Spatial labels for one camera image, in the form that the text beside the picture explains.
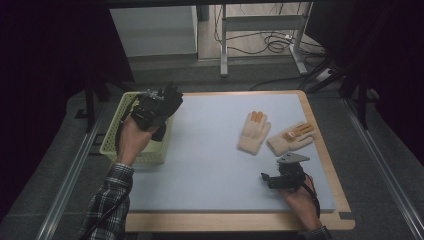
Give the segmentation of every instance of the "green basket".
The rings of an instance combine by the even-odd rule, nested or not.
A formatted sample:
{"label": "green basket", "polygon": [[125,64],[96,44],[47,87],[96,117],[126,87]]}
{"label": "green basket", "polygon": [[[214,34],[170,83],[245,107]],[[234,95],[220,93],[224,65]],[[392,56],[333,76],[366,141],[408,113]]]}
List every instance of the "green basket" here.
{"label": "green basket", "polygon": [[[116,162],[118,156],[116,155],[116,147],[115,147],[115,136],[116,131],[119,126],[119,121],[122,118],[122,115],[125,113],[127,106],[131,103],[134,97],[140,94],[140,92],[127,92],[119,103],[118,109],[113,116],[112,122],[107,130],[106,136],[103,140],[103,143],[100,147],[100,153],[107,156],[110,160]],[[147,147],[137,155],[136,161],[134,165],[137,164],[162,164],[166,159],[166,152],[168,149],[169,143],[169,135],[172,128],[172,120],[173,116],[168,118],[166,121],[166,133],[162,140],[162,142],[150,141]]]}

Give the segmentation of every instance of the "wooden frame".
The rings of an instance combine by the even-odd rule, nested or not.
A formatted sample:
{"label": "wooden frame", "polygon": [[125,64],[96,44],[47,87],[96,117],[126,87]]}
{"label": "wooden frame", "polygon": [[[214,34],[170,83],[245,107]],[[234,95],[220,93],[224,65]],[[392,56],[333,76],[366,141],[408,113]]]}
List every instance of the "wooden frame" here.
{"label": "wooden frame", "polygon": [[[205,92],[185,93],[187,96],[199,95],[253,95],[253,94],[297,94],[302,104],[306,119],[318,126],[308,99],[304,92],[294,91],[256,91],[256,92]],[[355,227],[355,220],[341,219],[340,213],[350,213],[350,207],[340,185],[330,155],[325,146],[319,127],[315,144],[322,166],[334,194],[336,210],[322,213],[321,222],[332,230],[350,230]],[[127,232],[210,232],[210,231],[299,231],[303,226],[299,219],[290,212],[278,213],[143,213],[134,212],[127,215]]]}

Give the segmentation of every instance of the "flannel shirt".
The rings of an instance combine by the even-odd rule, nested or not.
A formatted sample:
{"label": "flannel shirt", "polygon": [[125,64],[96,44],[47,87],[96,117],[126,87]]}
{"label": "flannel shirt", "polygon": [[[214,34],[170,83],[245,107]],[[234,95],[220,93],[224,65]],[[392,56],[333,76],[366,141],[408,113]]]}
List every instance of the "flannel shirt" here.
{"label": "flannel shirt", "polygon": [[[134,169],[122,163],[112,165],[103,185],[91,199],[81,235],[90,229],[127,191],[131,191]],[[130,199],[126,199],[86,239],[124,239],[125,219]]]}

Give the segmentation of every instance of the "beige glove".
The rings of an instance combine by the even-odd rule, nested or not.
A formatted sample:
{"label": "beige glove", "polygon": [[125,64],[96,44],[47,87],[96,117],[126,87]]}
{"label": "beige glove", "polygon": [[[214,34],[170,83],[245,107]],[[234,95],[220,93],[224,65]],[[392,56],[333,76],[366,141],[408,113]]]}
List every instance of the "beige glove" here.
{"label": "beige glove", "polygon": [[288,151],[294,151],[312,143],[312,136],[315,133],[314,126],[310,123],[298,122],[268,138],[267,144],[275,156],[279,157]]}
{"label": "beige glove", "polygon": [[238,148],[256,155],[271,128],[266,122],[267,116],[262,112],[251,112],[247,115],[246,123],[238,143]]}

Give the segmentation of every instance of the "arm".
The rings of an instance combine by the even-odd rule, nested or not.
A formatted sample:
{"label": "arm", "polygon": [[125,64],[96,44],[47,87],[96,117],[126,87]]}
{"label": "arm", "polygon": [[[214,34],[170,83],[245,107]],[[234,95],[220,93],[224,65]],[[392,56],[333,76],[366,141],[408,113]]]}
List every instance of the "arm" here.
{"label": "arm", "polygon": [[[307,177],[305,184],[313,188],[312,180]],[[315,205],[312,201],[311,195],[300,187],[296,192],[290,192],[288,190],[279,190],[280,194],[284,197],[289,207],[299,217],[303,226],[306,229],[306,233],[300,235],[300,239],[305,240],[327,240],[332,239],[327,228],[322,225],[319,220]]]}
{"label": "arm", "polygon": [[137,127],[134,119],[128,117],[121,131],[119,154],[117,163],[110,169],[105,181],[96,195],[91,199],[86,217],[82,224],[81,235],[94,226],[98,220],[114,205],[112,211],[104,221],[82,239],[123,239],[125,237],[125,219],[129,209],[128,194],[132,188],[132,165],[149,143],[157,127],[142,131]]}

